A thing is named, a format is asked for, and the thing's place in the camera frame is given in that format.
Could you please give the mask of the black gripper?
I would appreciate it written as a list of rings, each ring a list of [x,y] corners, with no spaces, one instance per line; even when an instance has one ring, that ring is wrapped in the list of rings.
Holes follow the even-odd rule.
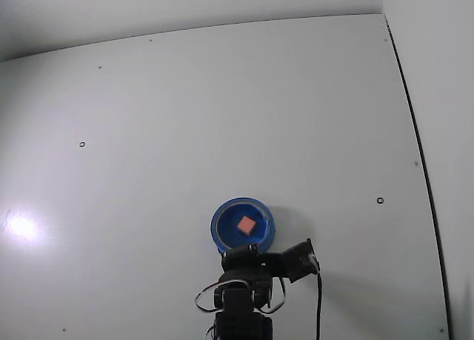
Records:
[[[234,247],[221,254],[221,266],[228,279],[285,278],[286,269],[277,253],[259,254],[256,244]]]

